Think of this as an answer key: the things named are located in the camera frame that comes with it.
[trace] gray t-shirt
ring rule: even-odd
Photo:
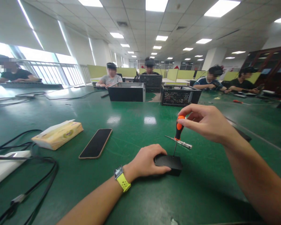
[[[105,75],[101,78],[101,80],[103,84],[105,85],[110,85],[110,84],[115,84],[118,82],[123,82],[122,78],[119,75],[115,75],[115,77],[110,78],[109,75]]]

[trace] person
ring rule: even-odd
[[[40,82],[41,79],[35,77],[27,70],[19,68],[17,62],[13,58],[9,58],[4,55],[0,55],[0,66],[5,69],[5,72],[1,73],[0,83],[7,81],[12,82]]]
[[[159,73],[153,71],[154,65],[155,65],[154,60],[147,57],[145,59],[146,72],[143,72],[142,74],[143,75],[160,75]]]
[[[235,91],[242,91],[242,90],[248,90],[248,92],[253,94],[258,94],[259,90],[256,88],[254,84],[252,84],[249,79],[253,73],[256,73],[257,69],[254,67],[246,67],[244,69],[241,69],[238,74],[238,78],[230,81],[230,87],[229,90],[235,90]]]
[[[231,90],[227,90],[226,87],[224,87],[220,82],[216,80],[218,76],[221,76],[223,74],[223,69],[219,65],[215,65],[211,67],[208,70],[208,75],[199,78],[194,83],[194,88],[200,89],[200,90],[206,90],[206,89],[216,89],[220,90],[224,93],[229,93]]]
[[[178,113],[179,116],[188,114],[187,119],[179,119],[178,123],[222,144],[236,181],[249,202],[266,223],[281,224],[281,178],[216,107],[190,104]],[[135,158],[123,166],[121,176],[128,183],[125,189],[138,177],[171,170],[166,166],[155,166],[154,157],[158,154],[166,154],[166,151],[158,144],[149,145],[141,148]],[[81,200],[58,225],[103,224],[123,190],[118,180],[111,177]]]
[[[103,76],[99,82],[96,83],[97,87],[109,87],[118,82],[123,82],[123,79],[116,74],[116,65],[114,63],[107,63],[108,75]]]

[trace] phone screen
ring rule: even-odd
[[[85,147],[79,158],[95,158],[100,156],[112,129],[99,129]]]

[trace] wooden cabinet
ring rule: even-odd
[[[265,85],[266,90],[281,94],[281,47],[249,53],[242,68],[253,66],[260,76],[256,86]]]

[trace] tissue box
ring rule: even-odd
[[[31,140],[39,147],[56,150],[81,131],[83,131],[81,123],[74,122],[74,120],[67,120],[63,123],[49,127]]]

